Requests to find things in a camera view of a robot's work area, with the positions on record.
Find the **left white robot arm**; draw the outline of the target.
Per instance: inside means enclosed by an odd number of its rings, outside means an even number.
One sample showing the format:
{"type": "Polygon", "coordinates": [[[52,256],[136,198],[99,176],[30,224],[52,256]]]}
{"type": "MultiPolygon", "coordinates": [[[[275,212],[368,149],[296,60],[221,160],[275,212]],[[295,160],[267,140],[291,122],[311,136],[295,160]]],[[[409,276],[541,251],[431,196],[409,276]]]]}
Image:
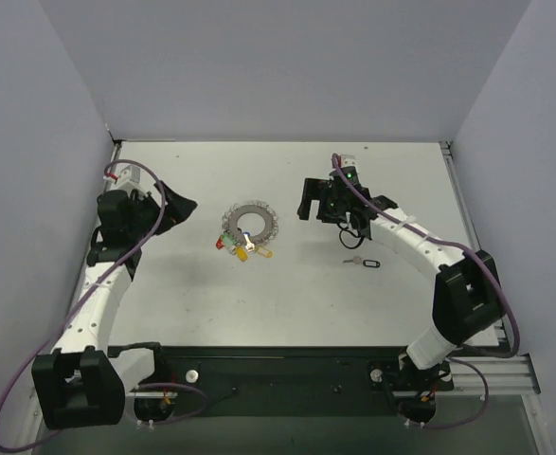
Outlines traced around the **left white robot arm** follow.
{"type": "Polygon", "coordinates": [[[141,242],[185,222],[195,201],[155,183],[162,201],[126,181],[97,199],[99,226],[86,258],[79,302],[50,353],[37,355],[31,374],[45,424],[53,430],[117,424],[126,395],[172,378],[157,342],[136,342],[111,358],[117,310],[140,263],[141,242]]]}

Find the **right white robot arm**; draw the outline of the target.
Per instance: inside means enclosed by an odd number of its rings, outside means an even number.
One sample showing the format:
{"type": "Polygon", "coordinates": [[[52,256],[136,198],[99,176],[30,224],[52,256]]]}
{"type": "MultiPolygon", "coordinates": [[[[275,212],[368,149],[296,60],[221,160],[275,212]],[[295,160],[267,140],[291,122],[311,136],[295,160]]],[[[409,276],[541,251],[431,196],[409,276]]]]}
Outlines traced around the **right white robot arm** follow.
{"type": "Polygon", "coordinates": [[[393,200],[384,195],[371,197],[360,185],[356,189],[369,205],[336,174],[331,179],[307,178],[297,215],[301,220],[309,219],[312,202],[318,202],[319,221],[352,228],[359,238],[386,246],[433,285],[431,321],[406,346],[404,362],[418,371],[428,371],[464,344],[494,346],[493,325],[504,310],[475,260],[457,247],[431,242],[432,234],[393,200]]]}

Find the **silver key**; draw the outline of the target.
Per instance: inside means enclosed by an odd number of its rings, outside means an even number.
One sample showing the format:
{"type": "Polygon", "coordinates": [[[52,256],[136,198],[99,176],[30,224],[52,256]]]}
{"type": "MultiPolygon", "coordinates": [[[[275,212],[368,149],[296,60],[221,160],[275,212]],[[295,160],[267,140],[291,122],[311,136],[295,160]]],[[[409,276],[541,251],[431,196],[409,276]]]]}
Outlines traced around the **silver key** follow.
{"type": "Polygon", "coordinates": [[[351,259],[347,259],[343,261],[344,264],[362,264],[363,259],[359,256],[354,256],[351,259]]]}

